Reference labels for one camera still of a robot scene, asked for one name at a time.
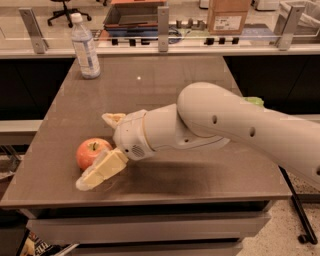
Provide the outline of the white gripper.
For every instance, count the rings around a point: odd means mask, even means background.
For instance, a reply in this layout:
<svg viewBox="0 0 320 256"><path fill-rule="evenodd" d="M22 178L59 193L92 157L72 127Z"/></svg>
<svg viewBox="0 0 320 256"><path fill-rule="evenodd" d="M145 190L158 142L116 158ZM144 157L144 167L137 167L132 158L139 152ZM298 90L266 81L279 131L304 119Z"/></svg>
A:
<svg viewBox="0 0 320 256"><path fill-rule="evenodd" d="M128 158L134 161L150 158L155 151L148 143L145 133L146 110L125 115L105 113L102 119L115 129L113 140L117 146L111 151L102 151L76 181L76 188L88 191L122 171Z"/></svg>

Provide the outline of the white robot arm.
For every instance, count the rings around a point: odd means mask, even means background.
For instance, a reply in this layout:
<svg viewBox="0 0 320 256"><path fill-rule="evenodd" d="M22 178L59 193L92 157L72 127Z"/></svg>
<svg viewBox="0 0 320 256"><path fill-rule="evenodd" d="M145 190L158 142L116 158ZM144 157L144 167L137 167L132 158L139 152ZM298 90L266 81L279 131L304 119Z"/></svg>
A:
<svg viewBox="0 0 320 256"><path fill-rule="evenodd" d="M130 114L102 115L116 148L102 151L76 181L88 191L139 161L168 149L244 143L320 189L320 124L266 109L215 84L186 86L177 102Z"/></svg>

